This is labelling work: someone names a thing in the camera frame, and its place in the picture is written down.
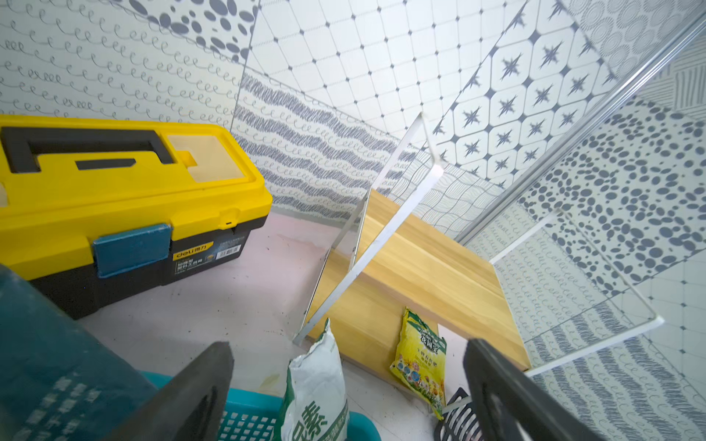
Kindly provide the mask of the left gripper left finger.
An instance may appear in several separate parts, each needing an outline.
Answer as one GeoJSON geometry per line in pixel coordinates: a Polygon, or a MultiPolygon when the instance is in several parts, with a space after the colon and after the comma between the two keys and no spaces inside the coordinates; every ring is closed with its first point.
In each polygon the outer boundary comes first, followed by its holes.
{"type": "Polygon", "coordinates": [[[107,440],[215,440],[233,374],[233,353],[215,342],[108,434],[107,440]]]}

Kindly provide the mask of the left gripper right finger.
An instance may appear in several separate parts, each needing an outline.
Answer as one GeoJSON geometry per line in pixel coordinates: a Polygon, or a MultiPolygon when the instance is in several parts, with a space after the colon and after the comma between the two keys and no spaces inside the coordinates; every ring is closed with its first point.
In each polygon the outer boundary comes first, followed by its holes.
{"type": "Polygon", "coordinates": [[[600,439],[487,341],[468,341],[463,368],[483,439],[600,439]]]}

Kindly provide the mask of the yellow flower fertilizer bag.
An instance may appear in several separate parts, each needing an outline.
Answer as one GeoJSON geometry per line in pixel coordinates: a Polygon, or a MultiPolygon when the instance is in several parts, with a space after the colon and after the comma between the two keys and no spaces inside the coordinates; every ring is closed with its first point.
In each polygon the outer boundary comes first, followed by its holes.
{"type": "Polygon", "coordinates": [[[445,396],[447,342],[420,316],[406,309],[399,343],[390,371],[412,393],[426,402],[442,421],[445,396]]]}

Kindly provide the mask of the green fruit picture bag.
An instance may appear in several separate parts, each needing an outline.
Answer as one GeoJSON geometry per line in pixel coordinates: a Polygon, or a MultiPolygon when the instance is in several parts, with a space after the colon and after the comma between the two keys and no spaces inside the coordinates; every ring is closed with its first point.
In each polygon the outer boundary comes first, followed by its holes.
{"type": "Polygon", "coordinates": [[[344,440],[348,423],[349,403],[338,344],[326,322],[309,351],[288,365],[273,438],[344,440]]]}

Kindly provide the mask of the dark green fertilizer bag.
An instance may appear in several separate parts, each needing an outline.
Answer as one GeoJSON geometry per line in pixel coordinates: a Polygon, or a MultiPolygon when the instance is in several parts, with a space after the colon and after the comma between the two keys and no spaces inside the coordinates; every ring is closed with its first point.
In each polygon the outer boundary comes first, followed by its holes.
{"type": "Polygon", "coordinates": [[[1,269],[1,437],[99,440],[156,387],[9,268],[1,269]]]}

